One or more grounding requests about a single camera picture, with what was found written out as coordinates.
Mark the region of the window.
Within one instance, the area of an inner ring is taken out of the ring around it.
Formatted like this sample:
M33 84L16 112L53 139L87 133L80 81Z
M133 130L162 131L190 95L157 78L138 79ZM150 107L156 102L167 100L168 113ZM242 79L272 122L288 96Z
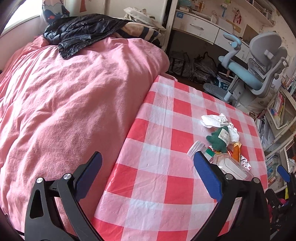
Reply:
M27 22L33 23L33 27L40 31L45 29L46 23L42 17L42 1L28 0L21 4L4 27L1 37Z

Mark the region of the beige canvas bag pile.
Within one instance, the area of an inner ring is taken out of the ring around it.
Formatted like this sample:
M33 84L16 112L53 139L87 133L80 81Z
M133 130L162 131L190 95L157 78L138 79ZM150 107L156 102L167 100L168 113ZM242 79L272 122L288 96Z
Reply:
M137 9L134 7L128 7L124 9L125 19L134 21L136 23L144 24L150 26L152 28L156 28L159 30L164 30L165 28L156 21L154 16L150 16L147 14L146 9Z

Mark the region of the crumpled white tissue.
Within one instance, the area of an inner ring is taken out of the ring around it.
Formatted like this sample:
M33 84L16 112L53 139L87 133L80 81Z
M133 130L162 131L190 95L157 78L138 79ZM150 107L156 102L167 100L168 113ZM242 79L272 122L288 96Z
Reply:
M229 122L227 117L221 113L220 115L202 115L201 124L206 128L221 128L226 126L230 134L230 143L239 142L240 136L237 128L232 122Z

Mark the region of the white bookshelf with books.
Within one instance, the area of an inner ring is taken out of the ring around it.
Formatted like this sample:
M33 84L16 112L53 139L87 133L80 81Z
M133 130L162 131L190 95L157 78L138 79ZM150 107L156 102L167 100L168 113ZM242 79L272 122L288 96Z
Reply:
M257 121L267 167L268 187L278 193L287 187L277 172L282 165L295 170L295 161L287 154L295 147L295 71L286 75Z

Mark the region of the blue cartoon pillow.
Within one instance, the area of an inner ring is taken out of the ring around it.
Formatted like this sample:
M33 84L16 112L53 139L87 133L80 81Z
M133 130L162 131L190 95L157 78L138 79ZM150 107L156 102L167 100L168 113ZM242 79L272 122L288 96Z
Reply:
M45 22L48 24L60 18L70 16L70 12L65 8L63 0L43 0L42 14Z

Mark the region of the white desk with drawers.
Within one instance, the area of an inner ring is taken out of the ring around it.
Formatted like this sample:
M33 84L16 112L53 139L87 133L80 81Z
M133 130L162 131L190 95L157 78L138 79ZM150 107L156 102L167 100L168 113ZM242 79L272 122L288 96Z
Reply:
M228 52L233 49L232 41L224 37L224 35L229 34L227 31L210 20L192 13L177 9L173 29L193 35L212 45L215 44Z

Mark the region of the storage bags under desk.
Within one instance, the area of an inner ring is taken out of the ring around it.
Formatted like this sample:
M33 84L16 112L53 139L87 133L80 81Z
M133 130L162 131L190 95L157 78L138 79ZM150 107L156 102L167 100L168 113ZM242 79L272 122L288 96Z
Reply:
M187 53L173 51L169 55L169 60L169 73L188 78L191 82L210 83L218 74L217 65L208 52L191 59Z

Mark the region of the pink duvet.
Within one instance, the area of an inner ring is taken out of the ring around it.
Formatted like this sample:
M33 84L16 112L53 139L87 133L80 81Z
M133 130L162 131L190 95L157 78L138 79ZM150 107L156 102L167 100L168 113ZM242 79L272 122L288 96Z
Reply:
M37 178L73 173L98 151L103 165L80 201L92 218L152 83L169 68L143 39L108 37L65 60L43 37L1 73L1 209L23 231Z

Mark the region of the grey blue office chair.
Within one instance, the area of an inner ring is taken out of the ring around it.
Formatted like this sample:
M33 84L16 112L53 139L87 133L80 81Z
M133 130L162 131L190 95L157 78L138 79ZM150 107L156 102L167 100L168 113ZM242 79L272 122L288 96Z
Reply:
M214 84L205 83L203 89L214 97L229 103L233 100L233 92L239 81L248 86L253 95L264 98L267 96L274 79L278 79L288 66L287 50L281 45L282 40L276 32L266 32L251 39L249 50L252 58L248 60L248 68L239 65L232 58L241 50L241 40L225 33L223 37L231 41L231 51L219 56L222 66L235 74L227 90Z

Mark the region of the green bottle white label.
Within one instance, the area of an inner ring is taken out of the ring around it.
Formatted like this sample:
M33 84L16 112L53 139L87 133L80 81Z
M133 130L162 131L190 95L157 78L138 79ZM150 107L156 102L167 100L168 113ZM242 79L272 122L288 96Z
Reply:
M230 134L227 126L217 128L206 140L211 144L212 148L218 152L226 153L230 143Z

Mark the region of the black shiny jacket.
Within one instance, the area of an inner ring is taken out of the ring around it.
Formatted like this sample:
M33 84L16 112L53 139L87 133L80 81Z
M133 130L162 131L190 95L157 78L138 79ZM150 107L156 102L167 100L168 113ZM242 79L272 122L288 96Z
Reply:
M49 24L43 37L49 44L57 45L61 57L67 60L83 48L114 34L128 22L103 14L71 16Z

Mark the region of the orange snack wrapper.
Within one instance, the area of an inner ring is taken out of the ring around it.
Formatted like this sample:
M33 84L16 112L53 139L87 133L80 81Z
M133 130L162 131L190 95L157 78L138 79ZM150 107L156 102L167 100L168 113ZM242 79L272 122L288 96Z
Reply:
M240 142L236 142L231 144L230 142L224 141L213 141L207 139L207 141L211 144L210 149L214 151L216 154L226 153L229 154L234 160L240 162L241 158L241 146Z

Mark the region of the red white checkered tablecloth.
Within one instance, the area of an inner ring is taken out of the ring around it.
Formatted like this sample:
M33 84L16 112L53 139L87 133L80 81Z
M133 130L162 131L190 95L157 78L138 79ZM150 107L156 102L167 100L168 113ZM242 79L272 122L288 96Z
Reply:
M159 76L127 134L92 224L104 240L190 240L216 205L187 156L211 130L203 115L237 128L251 173L268 187L254 120L204 92Z

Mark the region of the beige striped clothing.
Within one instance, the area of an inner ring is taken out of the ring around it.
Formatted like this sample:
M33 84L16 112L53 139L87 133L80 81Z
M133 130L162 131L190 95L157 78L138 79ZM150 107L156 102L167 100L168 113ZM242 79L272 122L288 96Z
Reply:
M139 38L158 47L162 46L161 33L140 23L128 22L122 28L117 30L113 35L117 38L125 39Z

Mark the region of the clear plastic bottle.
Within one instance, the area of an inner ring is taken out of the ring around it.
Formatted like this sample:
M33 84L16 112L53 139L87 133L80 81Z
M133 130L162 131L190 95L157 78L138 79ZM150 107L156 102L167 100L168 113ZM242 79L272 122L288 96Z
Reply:
M189 148L187 152L188 157L193 160L194 154L197 151L201 151L205 158L211 164L217 165L224 174L229 173L237 180L251 181L253 179L253 175L229 154L216 154L210 147L205 146L204 143L196 141Z

